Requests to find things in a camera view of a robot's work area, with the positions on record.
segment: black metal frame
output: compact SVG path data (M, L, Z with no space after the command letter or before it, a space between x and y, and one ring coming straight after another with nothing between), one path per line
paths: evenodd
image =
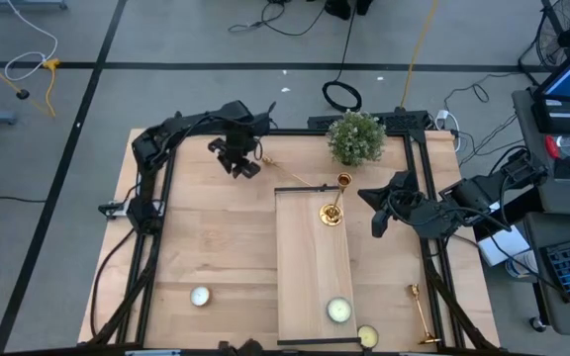
M310 130L310 129L281 129L281 130L278 130L277 129L277 130L272 130L270 132L270 135L325 135L326 133L327 133L327 130ZM415 157L414 157L412 143L413 143L413 141L417 143L419 150L420 150L420 156L422 159L422 165L423 165L423 169L424 169L424 176L425 176L425 180L426 180L428 196L432 199L436 199L436 192L434 190L434 182L432 179L432 171L430 169L430 164L429 164L428 147L427 147L427 143L426 143L425 132L419 131L419 130L415 130L415 131L413 131L413 130L409 130L409 131L386 131L386 136L401 137L404 140L404 149L406 152L407 168L409 170L413 170L413 171L416 171L416 163L415 163ZM167 206L168 196L170 193L170 186L171 186L175 156L176 156L176 152L174 152L173 155L171 156L171 158L169 159L169 161L166 165L166 172L164 174L164 182L163 182L163 186L162 186L161 202L165 207ZM165 216L166 216L166 212L164 212L164 214L162 216L162 222L163 222L163 219L165 218ZM159 248L154 248L154 247L159 246L159 244L161 243L162 233L163 233L163 224L162 224L162 228L160 229L160 231L152 237L151 253L155 253L155 255L149 256L149 258L153 258L155 263L157 261L157 257L158 257L157 253L159 252ZM130 267L127 292L133 287L133 284L135 283L135 280L137 279L138 273L140 272L140 266L141 266L141 262L143 259L143 245L144 245L145 239L146 239L145 235L141 235L141 234L138 235L138 239L136 241L136 247L134 249L134 255L133 255L132 263L131 263L131 267ZM428 262L428 259L430 258L429 256L431 255L428 241L420 239L420 246L421 246L421 251L422 251L422 259L424 262L424 266L426 268L426 264ZM441 262L440 267L441 267L441 272L442 272L442 277L443 277L444 283L446 284L447 288L452 293L454 293L454 286L452 284L452 275L451 275L451 271L450 271L449 260L448 260L447 253L445 251L445 248L443 246L442 241L437 242L437 249L440 251L440 254L438 255L438 257L440 258L440 262ZM143 290L142 307L141 307L141 312L139 315L136 340L135 340L136 344L143 344L144 343L153 284L154 284L154 275L153 275L153 278L151 278L151 280L146 285L145 289ZM431 313L433 331L434 331L435 335L437 335L437 337L441 338L441 340L442 340L442 341L439 341L436 343L437 350L440 350L442 348L445 348L446 345L445 345L445 341L444 341L444 332L443 332L443 325L442 325L442 321L441 321L441 313L440 313L440 308L439 308L438 295L436 293L436 290L434 289L434 287L430 283L428 283L427 286L428 286L427 293L428 293L428 300L429 300L429 304L430 304L430 313ZM455 346L457 348L464 348L465 343L463 341L464 340L463 331L461 330L457 320L453 317L452 314L450 315L450 318L452 321L452 332L453 332ZM127 329L129 328L129 322L130 322L129 313L127 313L127 315L123 319L123 321L122 321L122 323L118 329L117 338L116 338L117 343L120 344L120 343L126 342L126 335L127 335ZM216 349L199 350L199 352L200 353L203 352L204 354L211 354L211 353L217 353L218 350L216 350ZM385 353L385 352L370 352L370 353L376 354L376 355L392 354L392 353ZM355 353L352 353L352 352L351 353L349 353L349 352L333 352L332 354L347 355L347 354L355 354Z

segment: white cable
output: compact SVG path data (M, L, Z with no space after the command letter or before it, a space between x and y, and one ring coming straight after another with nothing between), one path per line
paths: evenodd
M6 67L4 68L4 75L6 75L6 78L8 78L11 81L19 81L22 79L26 79L29 76L33 75L39 68L41 68L41 66L43 65L43 63L45 63L46 61L48 61L56 52L56 48L58 47L58 39L56 37L54 37L52 34L38 28L37 26L35 26L34 24L32 24L30 21L26 20L23 16L21 16L21 13L19 12L19 10L17 10L17 8L15 8L15 6L12 4L12 2L10 0L8 1L8 5L10 5L10 7L12 8L12 11L17 15L17 17L19 17L21 19L21 21L25 22L26 24L28 24L28 26L32 27L33 29L39 31L40 33L51 37L54 40L54 48L51 51L51 53L49 55L45 55L39 51L29 51L26 53L23 53L15 58L13 58L12 60L10 60L7 64ZM37 64L37 66L32 69L31 71L29 71L28 73L26 73L25 75L20 76L19 78L13 78L8 74L8 69L9 67L14 64L16 61L18 61L19 59L28 56L28 55L39 55L41 57L41 62L39 64Z
M436 129L439 131L443 130L443 128L445 128L445 121L447 120L448 117L452 118L452 120L454 121L454 125L456 126L456 130L460 132L461 127L459 126L459 122L456 120L454 115L452 115L452 113L448 112L447 110L439 110L439 112L436 114L436 119L434 120L434 126L436 127ZM443 125L441 127L439 127L439 125L437 124L439 120L443 121ZM461 148L461 137L458 137L456 139L456 147L454 147L454 151L458 152L460 148Z

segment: desk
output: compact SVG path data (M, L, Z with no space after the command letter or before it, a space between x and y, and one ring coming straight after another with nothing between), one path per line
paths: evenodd
M129 142L140 132L132 131ZM144 346L213 349L220 340L241 346L252 337L265 349L279 349L274 188L300 183L271 166L264 166L252 179L235 180L206 149L212 139L189 137L177 150ZM375 351L433 351L433 345L418 345L424 331L407 291L409 284L420 283L422 306L430 323L419 239L411 227L393 221L383 238L371 237L373 211L356 195L358 188L382 187L395 172L407 168L403 140L387 137L381 161L358 168L332 162L323 136L269 135L261 142L275 162L311 184L331 184L342 171L353 176L343 198L357 324L377 328L380 342ZM428 132L427 149L437 191L460 179L449 133ZM423 188L416 144L414 153ZM116 199L122 200L134 185L136 172L128 145ZM162 175L158 175L158 189ZM108 222L100 261L130 228L126 219ZM458 233L473 238L470 229ZM98 327L124 296L133 248L132 238L103 273ZM455 239L448 244L448 254L458 302L486 338L498 345L479 254L475 247ZM199 285L213 291L213 300L201 309L189 303L190 290ZM439 304L447 345L453 345L447 308L443 301ZM134 303L132 320L137 320L140 306ZM134 339L135 324L130 323L127 340ZM79 339L90 336L88 306ZM355 351L359 347L335 344L300 349Z
M524 230L533 252L537 256L536 261L538 262L540 276L551 281L550 266L545 264L538 251L545 246L570 241L570 217L530 213L524 218ZM557 292L542 283L535 287L540 290L541 301L538 303L540 318L543 319L543 322L553 326L557 332L570 335L570 304L562 302Z
M538 204L526 201L526 205L530 207L540 208L541 211L555 214L570 215L570 182L556 182L553 180L553 159L549 157L544 148L544 133L540 133L535 124L531 105L533 100L531 94L526 90L516 91L512 94L514 98L514 108L519 116L519 124L521 125L522 137L527 148L535 154L542 163L549 167L549 177L546 182L531 190L531 194L539 198ZM523 217L518 215L516 218L508 221L516 222Z

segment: fan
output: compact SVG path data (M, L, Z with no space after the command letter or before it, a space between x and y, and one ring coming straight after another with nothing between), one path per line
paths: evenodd
M535 50L540 63L549 70L560 65L570 54L570 0L557 0L544 9Z

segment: wooden board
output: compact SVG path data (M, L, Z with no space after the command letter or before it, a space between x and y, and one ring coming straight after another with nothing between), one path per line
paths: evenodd
M327 304L336 297L353 305L345 222L328 226L319 211L337 191L276 193L278 338L356 337L355 311L333 322ZM338 202L347 213L342 200Z
M128 143L141 131L132 131L125 142L118 200L134 185L137 168ZM240 346L253 337L265 349L279 349L274 188L300 186L300 182L270 166L263 167L251 180L235 180L206 149L212 139L190 137L178 149L145 346L212 349L220 340ZM431 327L419 240L412 228L394 221L389 221L383 238L371 237L373 211L356 195L359 188L386 185L395 172L407 168L403 141L387 138L382 159L358 168L332 162L323 136L266 136L262 143L274 161L314 185L332 184L342 171L353 176L344 201L349 209L345 228L357 323L377 328L381 336L376 351L432 351L432 345L418 345L423 327L406 289L411 283L420 283L422 306ZM437 191L456 182L460 174L452 136L428 132L427 147ZM423 188L419 150L416 145L414 148ZM108 222L99 262L130 228L127 220ZM458 233L474 238L471 229ZM98 326L122 300L133 241L112 257L103 273L98 290ZM448 254L459 303L487 339L498 345L476 248L453 238ZM213 290L207 308L196 309L189 303L190 290L198 285ZM140 304L135 303L132 314L137 315L139 310ZM449 315L444 305L442 318L447 325ZM130 329L131 340L134 329ZM79 339L90 336L88 307ZM449 329L445 339L453 344ZM350 344L298 348L358 350Z

